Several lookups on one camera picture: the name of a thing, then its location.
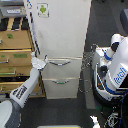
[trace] sticker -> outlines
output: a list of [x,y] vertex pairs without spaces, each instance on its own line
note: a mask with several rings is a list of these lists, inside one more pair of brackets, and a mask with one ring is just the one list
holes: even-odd
[[7,10],[7,13],[9,13],[9,14],[20,14],[20,9]]
[[13,54],[14,58],[28,58],[27,54]]
[[2,89],[5,89],[6,87],[5,87],[5,86],[2,86],[1,88],[2,88]]
[[38,3],[37,4],[38,16],[47,18],[49,17],[49,9],[47,3]]
[[13,39],[13,35],[12,34],[7,34],[9,39]]
[[1,55],[1,58],[5,58],[5,55]]
[[12,70],[13,68],[8,68],[9,70]]

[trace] blue logo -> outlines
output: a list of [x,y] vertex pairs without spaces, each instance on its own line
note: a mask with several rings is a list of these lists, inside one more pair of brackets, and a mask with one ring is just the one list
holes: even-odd
[[120,72],[117,74],[117,77],[114,78],[115,82],[119,85],[123,78],[125,77],[126,70],[124,68],[120,68]]

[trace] refrigerator drawer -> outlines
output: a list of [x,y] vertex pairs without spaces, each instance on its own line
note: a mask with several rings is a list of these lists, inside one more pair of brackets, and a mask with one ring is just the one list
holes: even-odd
[[0,77],[30,76],[31,66],[0,67]]
[[28,65],[31,65],[31,49],[0,50],[0,67]]
[[42,71],[42,78],[79,77],[82,58],[49,60],[50,63]]
[[78,79],[43,80],[47,99],[77,98]]

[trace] floor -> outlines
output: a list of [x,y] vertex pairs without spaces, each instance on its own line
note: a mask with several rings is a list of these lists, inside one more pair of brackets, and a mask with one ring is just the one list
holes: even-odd
[[90,84],[90,70],[85,58],[91,59],[91,46],[110,46],[111,36],[120,33],[126,36],[120,23],[120,12],[128,8],[128,1],[92,0],[89,27],[86,36],[85,53],[81,71],[77,99],[47,100],[46,98],[29,99],[22,110],[20,128],[36,128],[45,125],[79,125],[82,128],[92,128],[91,115],[98,117],[101,128],[106,119],[101,115],[100,106],[93,97]]

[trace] white robot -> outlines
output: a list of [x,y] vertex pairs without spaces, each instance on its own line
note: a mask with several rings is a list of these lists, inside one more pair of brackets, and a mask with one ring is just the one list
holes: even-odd
[[[128,10],[120,20],[128,34]],[[114,34],[110,47],[97,47],[93,62],[93,92],[106,105],[117,105],[128,90],[128,37]]]

